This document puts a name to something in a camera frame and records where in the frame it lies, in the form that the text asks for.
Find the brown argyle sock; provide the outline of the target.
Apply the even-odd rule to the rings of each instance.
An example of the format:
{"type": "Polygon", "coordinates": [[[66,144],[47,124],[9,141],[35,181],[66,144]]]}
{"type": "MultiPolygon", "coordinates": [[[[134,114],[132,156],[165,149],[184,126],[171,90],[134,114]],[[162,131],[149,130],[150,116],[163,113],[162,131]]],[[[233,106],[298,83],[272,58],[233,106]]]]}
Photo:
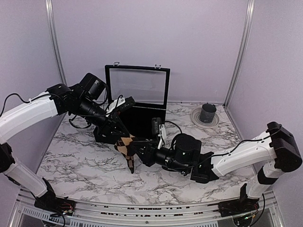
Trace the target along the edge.
{"type": "Polygon", "coordinates": [[[134,173],[134,156],[135,149],[131,146],[131,143],[135,140],[135,136],[129,135],[129,137],[121,137],[114,145],[114,149],[120,152],[126,159],[128,168],[131,174],[134,173]]]}

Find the black display case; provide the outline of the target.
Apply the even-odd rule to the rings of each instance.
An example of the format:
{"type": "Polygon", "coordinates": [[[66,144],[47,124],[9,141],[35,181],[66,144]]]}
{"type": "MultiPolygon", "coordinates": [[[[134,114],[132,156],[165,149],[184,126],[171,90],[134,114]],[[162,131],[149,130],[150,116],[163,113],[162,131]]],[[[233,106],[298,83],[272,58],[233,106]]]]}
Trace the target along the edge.
{"type": "MultiPolygon", "coordinates": [[[[135,137],[152,139],[152,118],[166,118],[169,94],[170,69],[160,65],[153,67],[131,65],[105,65],[106,83],[109,87],[110,102],[123,95],[132,96],[135,105],[119,114],[120,119],[135,137]]],[[[115,144],[114,138],[97,138],[96,142],[115,144]]]]}

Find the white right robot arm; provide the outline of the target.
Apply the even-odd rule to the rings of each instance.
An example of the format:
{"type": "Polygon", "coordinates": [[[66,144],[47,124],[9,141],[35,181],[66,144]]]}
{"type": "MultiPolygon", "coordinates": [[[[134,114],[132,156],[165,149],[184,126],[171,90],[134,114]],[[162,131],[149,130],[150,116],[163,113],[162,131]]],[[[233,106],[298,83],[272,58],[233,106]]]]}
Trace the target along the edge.
{"type": "Polygon", "coordinates": [[[197,183],[208,183],[265,161],[259,172],[241,187],[239,198],[218,204],[222,217],[259,209],[258,201],[268,187],[303,163],[294,136],[277,122],[268,123],[265,132],[242,140],[231,149],[202,154],[201,146],[201,141],[185,133],[176,135],[170,148],[164,148],[156,140],[135,140],[130,144],[146,166],[158,164],[167,171],[190,175],[197,183]]]}

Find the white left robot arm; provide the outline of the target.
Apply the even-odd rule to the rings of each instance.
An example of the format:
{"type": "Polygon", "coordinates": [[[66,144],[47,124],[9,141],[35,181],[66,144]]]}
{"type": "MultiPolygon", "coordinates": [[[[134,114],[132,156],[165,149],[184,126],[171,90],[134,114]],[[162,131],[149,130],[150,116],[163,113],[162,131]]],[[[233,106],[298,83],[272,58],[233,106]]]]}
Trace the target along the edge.
{"type": "Polygon", "coordinates": [[[37,176],[12,156],[8,140],[30,126],[64,113],[80,116],[88,125],[95,125],[95,134],[104,136],[108,143],[129,132],[118,118],[135,104],[132,97],[119,96],[102,109],[96,103],[103,91],[109,92],[106,83],[87,73],[80,83],[71,87],[57,84],[39,96],[23,100],[19,106],[0,114],[0,171],[12,182],[26,187],[35,197],[35,206],[49,211],[72,212],[74,201],[60,199],[49,182],[37,176]]]}

